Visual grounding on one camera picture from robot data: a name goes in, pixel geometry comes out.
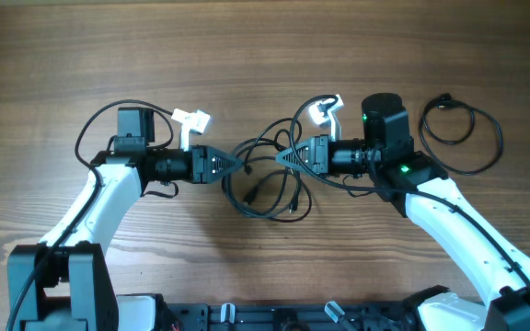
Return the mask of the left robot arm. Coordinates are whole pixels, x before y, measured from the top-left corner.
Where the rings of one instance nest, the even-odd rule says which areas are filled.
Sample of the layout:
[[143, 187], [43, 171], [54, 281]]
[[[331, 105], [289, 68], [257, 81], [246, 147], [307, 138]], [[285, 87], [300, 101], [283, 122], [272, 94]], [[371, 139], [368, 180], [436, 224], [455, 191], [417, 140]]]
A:
[[179, 314], [160, 294], [115, 293], [105, 255], [127, 211], [147, 185], [211, 184], [242, 160], [209, 145], [190, 144], [210, 117], [202, 110], [166, 110], [114, 102], [118, 132], [85, 162], [88, 180], [75, 202], [41, 240], [17, 245], [7, 260], [8, 330], [180, 330]]

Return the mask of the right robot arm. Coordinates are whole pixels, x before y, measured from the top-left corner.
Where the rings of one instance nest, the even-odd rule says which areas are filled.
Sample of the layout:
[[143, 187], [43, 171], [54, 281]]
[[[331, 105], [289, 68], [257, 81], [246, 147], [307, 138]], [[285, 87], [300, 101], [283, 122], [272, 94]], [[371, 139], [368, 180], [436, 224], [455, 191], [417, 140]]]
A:
[[480, 298], [459, 298], [444, 286], [417, 292], [402, 302], [403, 330], [530, 330], [530, 257], [476, 211], [448, 174], [448, 166], [415, 149], [401, 97], [377, 93], [362, 102], [363, 138], [345, 140], [337, 117], [338, 95], [307, 100], [308, 112], [330, 132], [306, 142], [289, 137], [278, 163], [336, 187], [335, 177], [368, 176], [363, 188], [391, 203], [434, 239], [463, 271]]

